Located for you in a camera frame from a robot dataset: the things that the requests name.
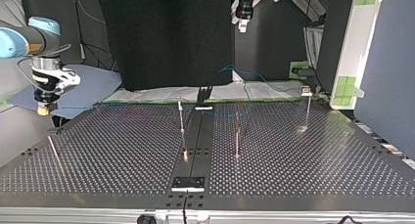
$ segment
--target white wall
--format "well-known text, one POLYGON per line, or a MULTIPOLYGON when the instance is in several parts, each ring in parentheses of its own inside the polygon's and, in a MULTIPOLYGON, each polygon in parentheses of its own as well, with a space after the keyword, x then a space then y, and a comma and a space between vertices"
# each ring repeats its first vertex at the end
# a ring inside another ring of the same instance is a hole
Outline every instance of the white wall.
MULTIPOLYGON (((10 0, 5 1, 20 16, 18 8, 10 0)), ((2 0, 0 20, 20 25, 2 0)), ((0 99, 24 89, 29 84, 16 69, 16 61, 17 59, 0 60, 0 99)), ((29 72, 28 65, 23 68, 29 72)), ((39 116, 36 112, 18 107, 0 106, 0 166, 40 141, 46 130, 52 126, 50 116, 39 116)))

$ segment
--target black fabric backdrop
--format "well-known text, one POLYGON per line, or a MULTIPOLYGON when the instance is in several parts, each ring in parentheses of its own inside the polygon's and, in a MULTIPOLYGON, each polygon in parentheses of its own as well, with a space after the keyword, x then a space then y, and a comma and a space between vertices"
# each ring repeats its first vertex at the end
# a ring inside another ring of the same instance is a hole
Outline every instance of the black fabric backdrop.
POLYGON ((223 85, 231 0, 99 0, 124 87, 223 85))

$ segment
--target perforated metal table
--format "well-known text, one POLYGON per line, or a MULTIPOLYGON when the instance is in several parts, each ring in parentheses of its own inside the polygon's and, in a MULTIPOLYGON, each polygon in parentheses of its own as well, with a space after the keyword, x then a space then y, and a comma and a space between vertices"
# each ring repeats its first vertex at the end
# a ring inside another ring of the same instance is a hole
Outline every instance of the perforated metal table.
POLYGON ((0 168, 0 206, 415 212, 415 171, 323 105, 186 105, 184 118, 183 144, 175 105, 86 112, 52 137, 58 157, 45 139, 0 168), (181 176, 205 191, 172 193, 181 176))

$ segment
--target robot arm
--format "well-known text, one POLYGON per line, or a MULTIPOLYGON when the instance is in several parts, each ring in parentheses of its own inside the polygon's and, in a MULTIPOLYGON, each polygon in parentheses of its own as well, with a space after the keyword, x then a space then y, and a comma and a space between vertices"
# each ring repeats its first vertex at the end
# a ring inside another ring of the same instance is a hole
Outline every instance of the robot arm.
POLYGON ((232 23, 238 24, 241 32, 247 32, 248 22, 254 16, 254 7, 262 0, 235 0, 232 4, 232 23))
POLYGON ((62 48, 60 40, 59 24, 49 19, 33 17, 23 27, 0 21, 0 58, 31 59, 34 99, 41 115, 49 114, 60 96, 80 83, 73 70, 63 67, 59 53, 70 45, 62 48))

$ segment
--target cable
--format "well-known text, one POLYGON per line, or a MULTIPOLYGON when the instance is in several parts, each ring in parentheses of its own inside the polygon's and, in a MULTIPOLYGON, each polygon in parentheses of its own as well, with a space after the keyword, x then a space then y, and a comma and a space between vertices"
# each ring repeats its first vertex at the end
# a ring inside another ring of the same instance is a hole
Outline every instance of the cable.
POLYGON ((347 215, 347 216, 344 216, 339 222, 338 222, 338 224, 344 224, 347 220, 350 220, 352 223, 354 223, 354 224, 363 224, 362 222, 356 222, 356 221, 354 221, 354 219, 352 218, 352 217, 350 217, 349 215, 347 215))
POLYGON ((72 47, 72 45, 70 45, 70 44, 65 44, 65 45, 61 46, 61 47, 59 48, 59 50, 54 51, 54 52, 49 53, 49 54, 45 54, 45 55, 43 55, 43 54, 42 54, 41 56, 52 56, 52 55, 56 55, 56 54, 59 54, 59 53, 64 52, 65 50, 70 49, 70 47, 72 47))
MULTIPOLYGON (((305 45, 306 45, 306 50, 308 52, 308 57, 311 60, 311 52, 310 52, 310 47, 309 47, 309 44, 308 44, 308 31, 307 31, 307 29, 308 29, 308 12, 309 12, 309 9, 310 9, 310 4, 311 4, 311 0, 308 0, 307 9, 306 9, 306 12, 305 12, 305 19, 306 19, 306 22, 305 22, 305 45)), ((312 61, 310 62, 310 67, 314 71, 314 75, 315 75, 315 78, 317 79, 318 84, 321 86, 321 89, 324 91, 324 94, 327 96, 327 98, 329 98, 329 101, 330 101, 331 100, 330 99, 330 94, 327 93, 326 89, 324 88, 323 84, 321 83, 320 78, 318 77, 318 74, 317 74, 317 70, 315 69, 314 64, 312 63, 312 61)))
POLYGON ((187 202, 187 193, 186 193, 186 198, 184 199, 184 203, 183 203, 183 224, 187 224, 187 215, 186 215, 186 202, 187 202))
POLYGON ((253 102, 251 100, 250 94, 248 94, 248 91, 247 91, 247 82, 244 83, 244 91, 245 91, 245 94, 247 94, 247 97, 248 97, 248 105, 247 105, 247 107, 246 107, 246 109, 245 109, 244 112, 242 112, 242 113, 223 114, 223 113, 203 111, 203 113, 211 114, 211 115, 215 115, 215 116, 220 116, 220 117, 230 117, 230 118, 231 117, 237 117, 237 116, 242 116, 242 115, 248 114, 251 111, 253 102))
POLYGON ((88 16, 89 18, 91 18, 92 20, 94 20, 94 21, 97 21, 97 22, 101 22, 101 23, 103 23, 103 24, 106 24, 104 21, 101 21, 100 19, 97 19, 97 18, 95 18, 95 17, 93 17, 93 16, 91 16, 88 12, 86 12, 85 11, 85 9, 83 8, 83 6, 82 6, 82 2, 81 2, 81 0, 78 0, 78 3, 79 3, 79 7, 80 7, 80 9, 82 10, 82 12, 83 13, 85 13, 85 15, 86 16, 88 16))
POLYGON ((30 58, 25 58, 25 59, 22 59, 22 60, 19 60, 18 61, 18 63, 17 63, 17 68, 18 68, 18 70, 21 72, 21 74, 28 80, 28 82, 30 82, 30 84, 32 84, 34 87, 36 87, 36 88, 38 88, 38 89, 40 89, 41 91, 43 91, 43 92, 45 92, 45 93, 54 93, 54 91, 50 91, 50 90, 45 90, 45 89, 43 89, 42 87, 40 87, 39 85, 37 85, 36 83, 34 83, 32 80, 31 80, 31 78, 30 77, 28 77, 25 73, 24 73, 24 71, 22 70, 22 67, 21 67, 21 63, 22 62, 24 62, 24 61, 27 61, 27 60, 30 60, 30 58))
POLYGON ((224 67, 222 70, 220 70, 219 72, 223 72, 223 71, 225 71, 225 70, 234 70, 235 72, 239 72, 239 73, 243 73, 243 74, 253 74, 253 75, 256 75, 256 76, 258 76, 259 78, 261 78, 262 79, 262 81, 265 83, 265 84, 267 84, 271 89, 273 89, 273 90, 275 90, 275 91, 277 91, 277 92, 283 92, 283 93, 285 93, 285 92, 288 92, 288 91, 290 91, 290 90, 298 90, 298 88, 289 88, 289 89, 285 89, 285 90, 280 90, 280 89, 278 89, 278 88, 276 88, 276 87, 274 87, 274 86, 272 86, 268 81, 266 81, 266 79, 261 75, 261 74, 259 74, 258 72, 252 72, 252 71, 243 71, 243 70, 238 70, 237 68, 235 68, 233 65, 230 65, 230 66, 227 66, 227 67, 224 67))
POLYGON ((108 69, 107 66, 104 65, 104 63, 100 60, 100 58, 98 58, 98 56, 89 48, 89 46, 85 45, 85 49, 89 51, 92 54, 92 56, 94 56, 94 58, 97 60, 98 62, 97 67, 100 67, 100 64, 102 64, 105 69, 108 69))
MULTIPOLYGON (((111 64, 111 70, 114 70, 114 68, 115 68, 115 65, 116 65, 116 60, 114 59, 114 57, 113 57, 113 55, 111 54, 111 52, 109 52, 109 51, 106 51, 106 50, 104 50, 103 48, 101 48, 101 47, 98 47, 98 46, 95 46, 95 45, 91 45, 91 44, 88 44, 88 43, 84 43, 84 42, 82 42, 82 44, 83 45, 85 45, 85 46, 89 46, 89 47, 91 47, 91 48, 95 48, 95 49, 97 49, 97 50, 100 50, 100 51, 102 51, 102 52, 104 52, 104 53, 106 53, 112 60, 113 60, 113 63, 111 64)), ((98 57, 97 56, 95 56, 94 55, 94 57, 99 61, 99 62, 101 62, 101 64, 103 64, 104 65, 104 63, 102 62, 102 61, 100 61, 99 59, 98 59, 98 57)))

